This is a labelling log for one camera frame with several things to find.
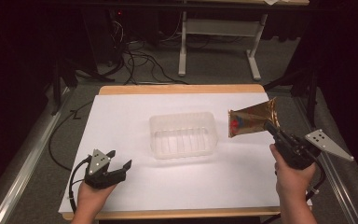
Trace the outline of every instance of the clear plastic container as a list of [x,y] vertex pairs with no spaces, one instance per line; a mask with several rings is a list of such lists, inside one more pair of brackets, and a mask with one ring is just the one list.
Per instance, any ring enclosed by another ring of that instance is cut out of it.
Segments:
[[151,148],[156,159],[211,155],[217,132],[210,112],[150,118]]

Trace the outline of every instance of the wooden table edge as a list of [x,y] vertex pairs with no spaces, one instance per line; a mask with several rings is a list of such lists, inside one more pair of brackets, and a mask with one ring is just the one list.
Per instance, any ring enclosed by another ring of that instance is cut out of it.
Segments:
[[103,86],[100,95],[113,94],[170,94],[170,93],[240,93],[265,92],[259,84],[235,85],[160,85],[160,86]]
[[[195,0],[192,2],[217,2],[217,3],[235,3],[235,4],[254,4],[254,5],[267,5],[270,6],[267,2],[263,0]],[[308,6],[310,4],[309,0],[289,0],[283,1],[278,0],[278,2],[272,4],[273,6]]]
[[[139,211],[139,212],[101,212],[95,219],[156,219],[156,218],[192,218],[192,217],[254,217],[270,216],[280,213],[277,206],[254,208],[224,208],[224,209],[189,209],[169,211]],[[62,213],[66,220],[72,220],[74,214]]]

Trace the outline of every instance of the human hand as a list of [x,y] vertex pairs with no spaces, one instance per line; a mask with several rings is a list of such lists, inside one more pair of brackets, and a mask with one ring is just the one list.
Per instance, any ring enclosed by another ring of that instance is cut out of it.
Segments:
[[299,200],[305,202],[305,193],[316,171],[315,163],[304,170],[289,167],[275,145],[269,146],[275,158],[277,172],[276,190],[281,200]]
[[116,185],[106,189],[94,189],[83,181],[77,194],[77,209],[72,223],[90,224],[101,211],[106,199],[115,187]]

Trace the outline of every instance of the white paper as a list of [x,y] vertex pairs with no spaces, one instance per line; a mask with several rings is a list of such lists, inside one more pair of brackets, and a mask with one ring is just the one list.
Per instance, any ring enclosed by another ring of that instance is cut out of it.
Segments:
[[[103,211],[146,211],[279,206],[268,132],[228,138],[229,109],[267,101],[265,93],[125,94],[95,97],[74,165],[94,148],[116,151],[109,170],[132,160]],[[149,118],[211,112],[218,133],[211,156],[156,160],[150,148]],[[86,164],[75,180],[84,177]],[[74,185],[77,195],[78,184]],[[72,212],[68,189],[59,212]]]

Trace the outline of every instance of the silver bracket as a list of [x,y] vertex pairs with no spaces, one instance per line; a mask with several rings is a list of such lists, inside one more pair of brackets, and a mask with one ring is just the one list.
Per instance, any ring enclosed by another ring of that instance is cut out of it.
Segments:
[[94,152],[92,153],[91,163],[89,164],[89,175],[95,174],[109,162],[109,157],[103,154],[100,150],[94,149]]
[[342,147],[340,147],[333,140],[331,140],[322,131],[322,129],[317,130],[313,133],[306,134],[305,139],[307,139],[310,143],[319,148],[321,151],[333,154],[347,161],[354,160],[353,156],[348,154],[344,149],[342,149]]

